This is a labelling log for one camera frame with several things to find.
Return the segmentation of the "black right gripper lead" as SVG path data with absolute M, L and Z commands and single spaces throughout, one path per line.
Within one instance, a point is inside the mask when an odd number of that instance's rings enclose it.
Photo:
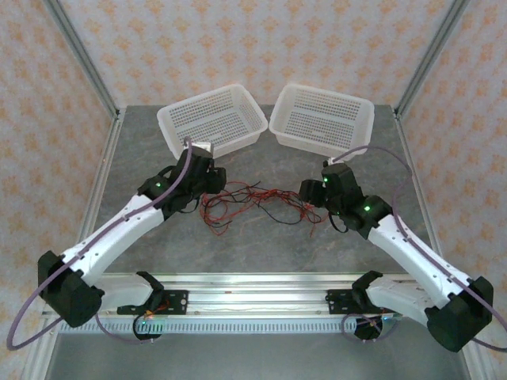
M 340 234 L 346 234 L 349 231 L 349 228 L 347 226 L 344 226 L 343 228 L 339 228 L 337 226 L 337 223 L 334 221 L 334 215 L 329 212 L 328 213 L 328 219 L 330 220 L 331 226 Z

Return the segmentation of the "white perforated plastic basket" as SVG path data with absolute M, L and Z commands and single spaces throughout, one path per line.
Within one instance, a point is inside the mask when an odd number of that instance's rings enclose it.
M 211 143 L 219 158 L 254 144 L 269 126 L 253 96 L 239 84 L 167 105 L 158 110 L 157 119 L 175 158 L 183 152 L 185 137 Z
M 290 83 L 274 104 L 269 130 L 282 146 L 337 157 L 370 143 L 374 119 L 367 99 Z

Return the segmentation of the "aluminium mounting beam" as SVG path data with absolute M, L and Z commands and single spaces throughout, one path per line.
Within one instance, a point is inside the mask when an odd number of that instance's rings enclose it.
M 106 274 L 118 279 L 133 274 Z M 401 285 L 416 282 L 408 275 L 384 275 Z M 352 289 L 361 275 L 335 273 L 173 274 L 154 276 L 165 290 L 189 292 L 186 315 L 277 317 L 328 315 L 325 300 L 330 289 Z

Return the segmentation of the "black round base cover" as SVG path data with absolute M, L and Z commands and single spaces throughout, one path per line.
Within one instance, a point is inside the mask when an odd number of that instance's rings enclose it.
M 137 316 L 132 323 L 132 332 L 135 336 L 135 338 L 141 343 L 154 343 L 158 338 L 160 338 L 161 334 L 153 334 L 153 333 L 144 333 L 140 332 L 140 326 L 143 322 L 145 322 L 144 315 Z
M 358 317 L 354 336 L 364 342 L 385 340 L 396 329 L 398 320 L 393 317 Z

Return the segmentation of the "aluminium side rail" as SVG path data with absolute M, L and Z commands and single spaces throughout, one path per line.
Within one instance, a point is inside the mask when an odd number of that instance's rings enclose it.
M 429 245 L 431 246 L 433 251 L 439 257 L 442 257 L 441 243 L 439 242 L 439 238 L 437 237 L 435 226 L 433 225 L 433 221 L 432 221 L 431 215 L 429 213 L 428 204 L 426 202 L 425 194 L 424 194 L 422 186 L 421 186 L 421 181 L 420 181 L 419 175 L 417 173 L 416 162 L 415 162 L 413 155 L 410 152 L 410 147 L 408 144 L 406 133 L 404 132 L 404 129 L 403 129 L 402 117 L 398 114 L 396 109 L 393 109 L 393 117 L 394 117 L 394 121 L 395 121 L 397 130 L 398 130 L 400 139 L 401 139 L 401 144 L 402 144 L 404 154 L 406 156 L 407 163 L 413 172 L 412 177 L 413 177 L 414 189 L 417 194 L 419 206 L 421 208 L 421 213 L 422 213 L 422 216 L 424 219 L 425 228 L 426 228 L 427 234 L 429 236 L 429 241 L 430 241 Z
M 100 210 L 105 185 L 112 164 L 112 159 L 115 154 L 122 124 L 124 122 L 125 113 L 126 109 L 121 108 L 112 119 L 109 133 L 105 140 L 102 155 L 98 162 L 98 167 L 93 179 L 93 186 L 91 189 L 90 197 L 86 205 L 84 216 L 82 218 L 81 229 L 77 238 L 77 243 L 79 244 L 94 232 L 94 226 L 97 221 L 98 212 Z

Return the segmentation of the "aluminium frame post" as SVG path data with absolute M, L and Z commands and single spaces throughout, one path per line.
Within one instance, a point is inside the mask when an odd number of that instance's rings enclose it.
M 395 118 L 400 120 L 408 110 L 419 93 L 425 79 L 429 75 L 433 64 L 436 62 L 445 44 L 450 38 L 453 30 L 458 25 L 465 9 L 471 0 L 453 0 L 448 12 L 440 23 L 433 39 L 431 40 L 425 54 L 417 65 L 414 75 L 410 79 L 406 90 L 404 91 L 398 105 L 394 108 Z
M 88 78 L 91 86 L 98 95 L 102 105 L 113 119 L 117 118 L 120 114 L 120 109 L 116 106 L 112 95 L 102 80 L 96 65 L 86 50 L 85 44 L 82 42 L 82 39 L 77 33 L 71 19 L 63 8 L 63 5 L 59 0 L 41 1 L 55 21 L 60 32 L 63 34 L 64 40 L 72 50 L 74 57 L 83 69 L 85 76 Z

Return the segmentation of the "aluminium frame leg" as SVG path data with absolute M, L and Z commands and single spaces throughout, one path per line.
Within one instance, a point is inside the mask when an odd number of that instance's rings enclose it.
M 470 380 L 482 380 L 481 364 L 473 348 L 465 347 L 461 350 Z
M 30 344 L 29 356 L 21 380 L 45 380 L 58 337 L 58 326 L 54 326 L 41 338 Z

